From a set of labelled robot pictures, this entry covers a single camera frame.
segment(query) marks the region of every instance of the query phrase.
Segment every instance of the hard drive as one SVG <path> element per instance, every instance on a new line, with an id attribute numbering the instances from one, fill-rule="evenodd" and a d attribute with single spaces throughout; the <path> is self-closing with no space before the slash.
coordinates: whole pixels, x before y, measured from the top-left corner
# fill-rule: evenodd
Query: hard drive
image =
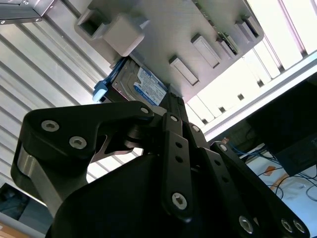
<path id="1" fill-rule="evenodd" d="M 112 82 L 112 87 L 129 101 L 158 106 L 168 92 L 167 87 L 149 70 L 128 59 Z"/>

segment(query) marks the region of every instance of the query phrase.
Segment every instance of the metal bracket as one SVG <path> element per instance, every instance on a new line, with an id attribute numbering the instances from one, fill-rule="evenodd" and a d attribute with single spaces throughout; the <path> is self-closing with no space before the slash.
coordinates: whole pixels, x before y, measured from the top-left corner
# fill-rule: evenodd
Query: metal bracket
<path id="1" fill-rule="evenodd" d="M 53 3 L 54 0 L 0 1 L 0 24 L 40 22 Z"/>

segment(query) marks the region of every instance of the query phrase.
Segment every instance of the metal plate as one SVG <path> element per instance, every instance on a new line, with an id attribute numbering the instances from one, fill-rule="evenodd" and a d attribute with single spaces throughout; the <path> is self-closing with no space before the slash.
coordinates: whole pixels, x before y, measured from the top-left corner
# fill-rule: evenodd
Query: metal plate
<path id="1" fill-rule="evenodd" d="M 172 84 L 184 100 L 188 101 L 263 38 L 259 26 L 255 27 L 258 36 L 254 41 L 250 41 L 250 37 L 248 39 L 241 28 L 235 25 L 244 16 L 252 16 L 255 19 L 243 0 L 200 0 L 199 4 L 210 16 L 216 29 L 227 33 L 228 38 L 234 41 L 233 45 L 238 51 L 236 56 L 228 55 L 227 45 L 217 41 L 218 33 L 190 0 L 93 0 L 88 9 L 97 10 L 107 21 L 111 21 L 120 12 L 150 20 L 144 29 L 145 38 L 132 53 L 132 57 L 144 64 L 163 83 Z M 76 26 L 76 31 L 88 40 L 79 28 Z M 198 33 L 221 58 L 217 67 L 212 68 L 191 43 Z M 102 38 L 88 42 L 105 59 L 111 63 L 115 61 L 112 48 Z M 171 67 L 169 61 L 174 56 L 197 77 L 197 83 L 192 85 L 178 70 Z"/>

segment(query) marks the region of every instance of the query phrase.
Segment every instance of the screw hole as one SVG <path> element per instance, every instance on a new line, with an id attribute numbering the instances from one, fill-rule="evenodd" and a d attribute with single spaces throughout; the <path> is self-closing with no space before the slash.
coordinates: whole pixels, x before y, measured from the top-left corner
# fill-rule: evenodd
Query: screw hole
<path id="1" fill-rule="evenodd" d="M 82 145 L 82 142 L 80 140 L 74 140 L 74 143 L 78 145 Z"/>
<path id="2" fill-rule="evenodd" d="M 175 144 L 176 144 L 176 146 L 177 146 L 178 148 L 183 148 L 183 146 L 182 146 L 181 143 L 176 142 Z"/>
<path id="3" fill-rule="evenodd" d="M 216 165 L 220 166 L 221 163 L 218 160 L 214 160 L 214 162 L 216 163 Z"/>
<path id="4" fill-rule="evenodd" d="M 47 128 L 52 128 L 52 129 L 54 129 L 54 128 L 55 128 L 55 125 L 52 124 L 52 123 L 48 123 L 48 124 L 46 124 L 46 127 L 47 127 Z"/>
<path id="5" fill-rule="evenodd" d="M 179 163 L 183 163 L 183 162 L 184 162 L 183 159 L 180 158 L 179 156 L 176 156 L 175 159 L 176 159 L 177 162 L 179 162 Z"/>
<path id="6" fill-rule="evenodd" d="M 229 179 L 227 179 L 227 178 L 225 178 L 225 177 L 222 177 L 222 180 L 223 180 L 224 182 L 229 182 Z"/>

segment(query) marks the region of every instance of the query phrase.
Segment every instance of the blue label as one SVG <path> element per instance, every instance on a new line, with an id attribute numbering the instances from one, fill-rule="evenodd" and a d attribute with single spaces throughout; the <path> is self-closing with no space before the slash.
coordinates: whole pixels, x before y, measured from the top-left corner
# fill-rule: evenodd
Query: blue label
<path id="1" fill-rule="evenodd" d="M 133 86 L 135 91 L 137 91 L 145 100 L 147 100 L 152 106 L 157 106 L 153 100 L 151 100 L 139 87 Z"/>

